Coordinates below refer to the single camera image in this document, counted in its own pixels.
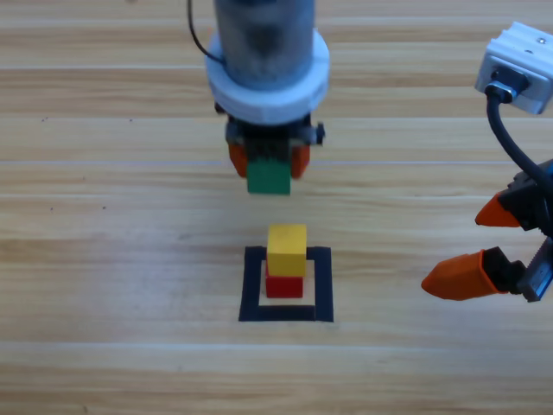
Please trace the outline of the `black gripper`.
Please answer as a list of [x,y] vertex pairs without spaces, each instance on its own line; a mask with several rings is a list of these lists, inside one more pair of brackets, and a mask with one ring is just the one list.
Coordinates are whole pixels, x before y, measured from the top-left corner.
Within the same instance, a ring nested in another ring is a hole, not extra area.
[[265,125],[238,119],[217,102],[214,110],[227,116],[229,157],[240,177],[247,177],[248,163],[275,160],[290,163],[291,178],[300,179],[310,162],[310,148],[321,146],[325,138],[324,124],[313,125],[310,113],[288,123]]
[[[531,262],[515,280],[516,291],[527,302],[540,301],[552,283],[552,197],[528,174],[519,172],[506,189],[494,195],[478,212],[474,221],[484,227],[537,229],[545,236]],[[506,294],[486,273],[484,252],[439,262],[421,282],[422,289],[431,296],[453,301]]]

